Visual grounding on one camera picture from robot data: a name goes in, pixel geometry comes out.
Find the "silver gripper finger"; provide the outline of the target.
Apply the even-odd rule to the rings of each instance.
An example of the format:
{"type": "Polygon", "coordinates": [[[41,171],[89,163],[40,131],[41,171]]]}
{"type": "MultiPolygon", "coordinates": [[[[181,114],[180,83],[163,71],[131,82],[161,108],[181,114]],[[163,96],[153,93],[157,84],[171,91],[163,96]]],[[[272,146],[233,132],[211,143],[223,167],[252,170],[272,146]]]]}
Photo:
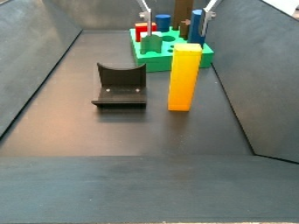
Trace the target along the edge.
{"type": "Polygon", "coordinates": [[[220,4],[220,0],[209,0],[209,3],[203,8],[201,22],[200,22],[200,35],[204,36],[207,33],[208,22],[216,17],[215,9],[220,4]]]}
{"type": "Polygon", "coordinates": [[[152,35],[152,11],[145,3],[145,0],[136,0],[137,4],[141,8],[141,12],[139,13],[139,17],[143,18],[147,22],[147,35],[152,35]]]}

